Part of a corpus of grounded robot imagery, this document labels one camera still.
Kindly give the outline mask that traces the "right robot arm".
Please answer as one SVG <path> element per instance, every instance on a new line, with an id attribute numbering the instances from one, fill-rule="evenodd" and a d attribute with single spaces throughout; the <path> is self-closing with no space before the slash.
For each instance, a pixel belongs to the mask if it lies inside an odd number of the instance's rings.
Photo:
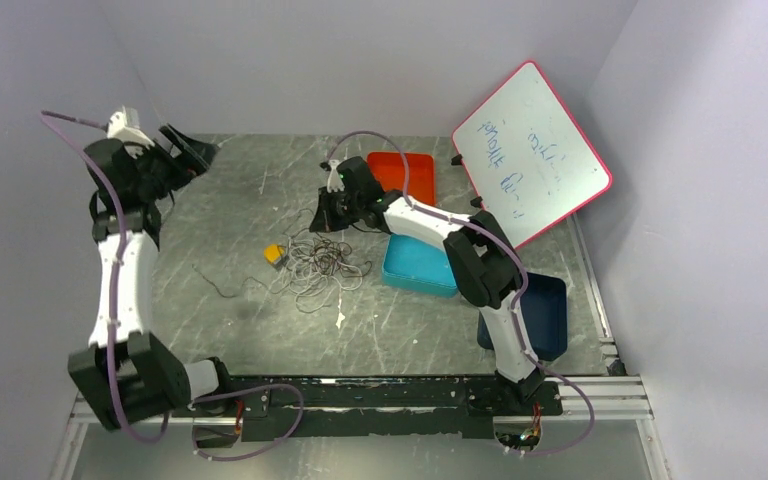
<path id="1" fill-rule="evenodd" d="M 309 226 L 314 233 L 345 230 L 362 222 L 389 235 L 417 239 L 443 252 L 459 294 L 479 311 L 495 353 L 499 398 L 522 414 L 538 399 L 544 381 L 521 313 L 528 286 L 521 260 L 495 217 L 456 214 L 385 190 L 361 157 L 321 162 L 327 174 Z"/>

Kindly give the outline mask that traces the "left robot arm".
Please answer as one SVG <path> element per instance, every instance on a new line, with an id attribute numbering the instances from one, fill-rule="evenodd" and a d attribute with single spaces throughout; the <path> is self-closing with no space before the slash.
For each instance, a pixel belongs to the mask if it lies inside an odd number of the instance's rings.
<path id="1" fill-rule="evenodd" d="M 185 364 L 152 332 L 152 281 L 159 255 L 159 200 L 205 174 L 219 146 L 170 125 L 159 129 L 175 153 L 155 141 L 115 136 L 80 149 L 97 190 L 90 202 L 92 238 L 102 276 L 95 325 L 68 373 L 108 431 L 190 406 L 221 416 L 237 388 L 216 357 Z"/>

